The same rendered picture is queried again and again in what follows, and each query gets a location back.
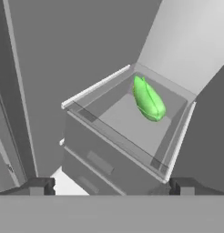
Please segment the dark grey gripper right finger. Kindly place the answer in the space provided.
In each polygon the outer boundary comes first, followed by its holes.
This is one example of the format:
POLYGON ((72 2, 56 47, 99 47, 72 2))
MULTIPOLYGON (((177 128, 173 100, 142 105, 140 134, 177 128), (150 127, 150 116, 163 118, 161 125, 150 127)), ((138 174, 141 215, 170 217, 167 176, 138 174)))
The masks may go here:
POLYGON ((170 195, 179 196, 224 196, 224 192, 211 187, 205 187, 192 177, 173 177, 169 180, 170 195))

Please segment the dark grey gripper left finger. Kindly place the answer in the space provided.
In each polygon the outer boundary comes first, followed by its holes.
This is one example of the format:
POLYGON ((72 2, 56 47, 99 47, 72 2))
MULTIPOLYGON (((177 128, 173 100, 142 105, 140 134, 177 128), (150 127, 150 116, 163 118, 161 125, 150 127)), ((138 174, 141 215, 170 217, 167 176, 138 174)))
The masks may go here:
POLYGON ((54 196, 55 184, 52 177, 33 177, 22 185, 0 191, 0 196, 54 196))

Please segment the grey lower freezer drawer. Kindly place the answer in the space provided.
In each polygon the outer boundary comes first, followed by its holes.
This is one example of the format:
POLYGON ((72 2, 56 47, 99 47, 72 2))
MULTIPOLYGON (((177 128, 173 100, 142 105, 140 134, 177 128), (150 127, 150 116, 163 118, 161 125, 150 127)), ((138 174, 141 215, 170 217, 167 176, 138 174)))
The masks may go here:
POLYGON ((84 159, 65 145, 61 139, 59 145, 64 149, 62 170, 89 195, 125 196, 126 193, 114 185, 84 159))

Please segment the grey freezer rack drawer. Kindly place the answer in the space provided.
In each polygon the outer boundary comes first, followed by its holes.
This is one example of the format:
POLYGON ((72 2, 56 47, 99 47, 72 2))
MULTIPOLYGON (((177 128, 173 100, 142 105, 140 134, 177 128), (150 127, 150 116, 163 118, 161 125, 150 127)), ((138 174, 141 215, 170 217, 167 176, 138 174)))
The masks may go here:
POLYGON ((126 195, 152 195, 168 183, 191 118, 195 95, 134 64, 65 102, 65 145, 126 195), (134 77, 144 77, 163 100, 158 122, 138 110, 134 77))

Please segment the grey freezer door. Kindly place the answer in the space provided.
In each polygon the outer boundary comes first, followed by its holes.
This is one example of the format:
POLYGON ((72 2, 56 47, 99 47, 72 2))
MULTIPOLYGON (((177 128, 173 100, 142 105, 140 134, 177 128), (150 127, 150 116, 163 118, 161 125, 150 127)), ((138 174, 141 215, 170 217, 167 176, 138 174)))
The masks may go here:
POLYGON ((8 0, 0 0, 0 195, 28 195, 37 175, 8 0))

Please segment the green corn in husk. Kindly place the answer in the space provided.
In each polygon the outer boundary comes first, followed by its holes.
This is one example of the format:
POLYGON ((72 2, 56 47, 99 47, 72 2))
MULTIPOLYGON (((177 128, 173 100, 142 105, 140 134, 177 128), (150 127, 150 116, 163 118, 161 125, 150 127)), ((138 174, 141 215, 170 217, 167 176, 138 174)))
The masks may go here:
POLYGON ((158 122, 164 117, 166 114, 165 104, 144 77, 134 77, 132 91, 137 108, 145 118, 158 122))

